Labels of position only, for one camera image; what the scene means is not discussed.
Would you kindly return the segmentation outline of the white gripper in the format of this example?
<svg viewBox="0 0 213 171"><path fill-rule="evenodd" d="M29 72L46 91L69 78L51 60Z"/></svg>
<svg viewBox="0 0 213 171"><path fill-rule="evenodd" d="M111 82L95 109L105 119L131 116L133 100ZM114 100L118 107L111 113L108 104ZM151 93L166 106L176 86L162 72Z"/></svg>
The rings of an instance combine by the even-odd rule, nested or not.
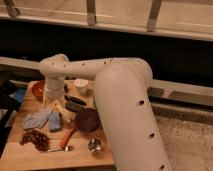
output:
<svg viewBox="0 0 213 171"><path fill-rule="evenodd" d="M64 105L64 78L60 77L46 77L43 105L53 106L55 104Z"/></svg>

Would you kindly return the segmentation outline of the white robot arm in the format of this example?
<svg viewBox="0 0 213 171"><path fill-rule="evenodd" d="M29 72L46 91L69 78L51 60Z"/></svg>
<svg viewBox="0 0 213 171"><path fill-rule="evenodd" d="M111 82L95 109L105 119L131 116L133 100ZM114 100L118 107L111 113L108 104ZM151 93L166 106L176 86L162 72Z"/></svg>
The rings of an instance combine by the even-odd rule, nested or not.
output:
<svg viewBox="0 0 213 171"><path fill-rule="evenodd" d="M67 77L92 80L94 99L117 171L172 171L149 102L149 64L140 58L70 61L65 55L39 63L45 95L57 99Z"/></svg>

